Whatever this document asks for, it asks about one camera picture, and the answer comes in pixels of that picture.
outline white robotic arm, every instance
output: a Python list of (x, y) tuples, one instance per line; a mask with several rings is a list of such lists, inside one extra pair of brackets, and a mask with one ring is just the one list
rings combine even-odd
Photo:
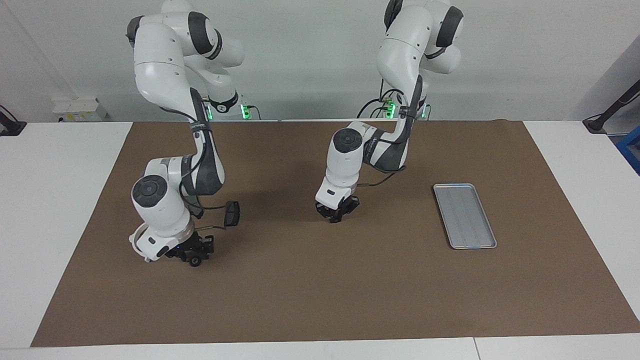
[(352, 122), (333, 135), (316, 193), (316, 209), (330, 222), (340, 222), (359, 205), (353, 193), (362, 163), (390, 176), (404, 170), (413, 121), (426, 99), (426, 72), (448, 74), (460, 64), (460, 50), (452, 43), (462, 29), (463, 16), (448, 1), (391, 0), (385, 25), (378, 72), (401, 95), (403, 106), (392, 133)]
[[(163, 10), (183, 10), (187, 6), (185, 1), (167, 0)], [(134, 207), (145, 223), (129, 241), (146, 261), (163, 255), (179, 256), (198, 266), (213, 251), (212, 239), (203, 241), (199, 237), (191, 215), (202, 216), (206, 208), (197, 197), (215, 194), (225, 181), (225, 172), (205, 116), (203, 99), (190, 87), (186, 67), (204, 80), (210, 96), (231, 95), (227, 99), (233, 100), (235, 94), (237, 101), (228, 73), (208, 72), (205, 58), (218, 61), (217, 68), (224, 71), (221, 69), (224, 65), (239, 65), (244, 52), (237, 42), (223, 49), (220, 32), (211, 27), (206, 16), (194, 11), (134, 18), (127, 28), (127, 37), (134, 48), (138, 90), (163, 110), (187, 117), (197, 149), (195, 155), (149, 161), (143, 177), (131, 191)], [(224, 208), (225, 226), (235, 226), (239, 220), (238, 203), (228, 202)]]

